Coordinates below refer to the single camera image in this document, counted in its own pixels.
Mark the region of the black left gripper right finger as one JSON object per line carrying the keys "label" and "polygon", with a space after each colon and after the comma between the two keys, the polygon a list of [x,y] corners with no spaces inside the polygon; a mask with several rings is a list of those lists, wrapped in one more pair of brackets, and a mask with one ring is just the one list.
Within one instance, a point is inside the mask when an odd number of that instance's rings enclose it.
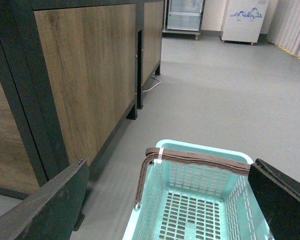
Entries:
{"label": "black left gripper right finger", "polygon": [[257,158],[248,182],[276,240],[300,240],[300,182]]}

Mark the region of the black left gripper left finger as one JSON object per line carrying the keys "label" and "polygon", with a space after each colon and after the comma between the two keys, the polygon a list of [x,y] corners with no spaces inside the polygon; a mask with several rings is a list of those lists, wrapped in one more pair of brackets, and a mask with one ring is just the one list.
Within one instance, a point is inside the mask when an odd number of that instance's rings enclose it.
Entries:
{"label": "black left gripper left finger", "polygon": [[81,158],[0,216],[0,240],[70,239],[88,179],[88,164]]}

